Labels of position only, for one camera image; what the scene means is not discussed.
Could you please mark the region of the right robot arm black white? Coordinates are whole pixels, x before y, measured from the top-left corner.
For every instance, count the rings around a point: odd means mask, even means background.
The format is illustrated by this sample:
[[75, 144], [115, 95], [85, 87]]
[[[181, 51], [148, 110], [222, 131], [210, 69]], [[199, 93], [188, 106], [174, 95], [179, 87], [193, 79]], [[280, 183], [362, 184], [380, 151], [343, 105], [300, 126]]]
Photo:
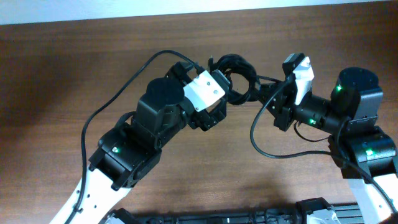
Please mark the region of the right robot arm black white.
[[377, 75], [358, 67], [340, 72], [328, 100], [312, 93], [311, 78], [294, 73], [258, 93], [281, 130], [297, 121], [330, 134], [326, 154], [349, 182], [365, 223], [397, 217], [397, 146], [376, 126], [382, 97]]

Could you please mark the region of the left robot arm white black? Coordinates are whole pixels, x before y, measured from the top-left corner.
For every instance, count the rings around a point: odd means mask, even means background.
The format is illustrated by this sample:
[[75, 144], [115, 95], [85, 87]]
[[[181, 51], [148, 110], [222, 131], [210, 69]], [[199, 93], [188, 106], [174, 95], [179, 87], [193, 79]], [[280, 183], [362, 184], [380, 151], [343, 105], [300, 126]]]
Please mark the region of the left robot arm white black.
[[86, 184], [52, 223], [99, 223], [160, 161], [164, 147], [185, 126], [207, 131], [226, 116], [230, 82], [215, 69], [191, 79], [178, 62], [152, 80], [137, 109], [120, 117], [98, 141], [86, 168]]

